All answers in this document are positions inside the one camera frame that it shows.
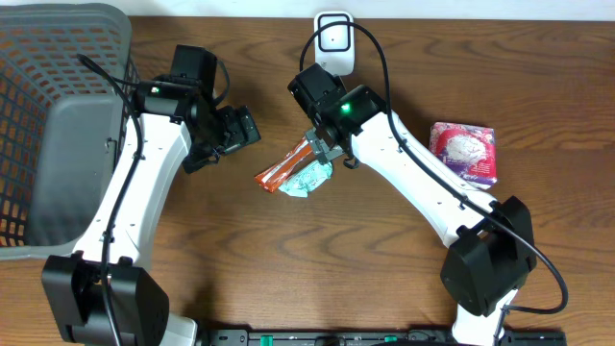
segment basket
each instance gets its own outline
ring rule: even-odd
[[[131,36],[109,5],[0,7],[0,260],[69,254],[87,229],[126,114],[76,54],[135,82]]]

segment red and white package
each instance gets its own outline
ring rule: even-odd
[[[487,189],[498,181],[493,129],[435,123],[431,127],[430,151],[471,185]]]
[[[299,144],[290,153],[286,154],[283,160],[258,174],[254,179],[262,188],[273,193],[290,177],[295,166],[311,153],[311,146],[308,140],[303,137]]]

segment wooden surface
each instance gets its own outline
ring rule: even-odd
[[[263,140],[169,191],[152,275],[177,313],[254,329],[402,329],[450,325],[436,233],[367,167],[336,165],[308,199],[264,192],[253,176],[309,128],[286,91],[311,20],[131,18],[141,76],[169,70],[178,43],[228,66],[230,103],[248,105]],[[500,181],[530,208],[537,245],[570,288],[564,313],[512,313],[514,328],[561,328],[570,345],[610,344],[615,330],[615,24],[360,20],[381,42],[393,109],[426,143],[435,121],[496,130]],[[308,61],[313,53],[308,53]],[[381,66],[357,35],[347,87],[382,93]],[[59,344],[39,277],[43,262],[0,262],[0,344]],[[516,303],[559,292],[539,265]]]

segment basket mesh side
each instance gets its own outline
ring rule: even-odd
[[[106,14],[72,19],[0,23],[0,247],[28,245],[26,221],[48,109],[68,95],[112,92],[76,54],[88,55],[112,76],[138,78],[125,54],[130,35],[123,36]]]

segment orange snack wrapper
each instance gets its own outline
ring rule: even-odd
[[[286,154],[281,161],[258,174],[254,179],[262,188],[273,193],[290,177],[295,166],[311,153],[311,146],[308,140],[303,137],[299,144],[290,153]]]

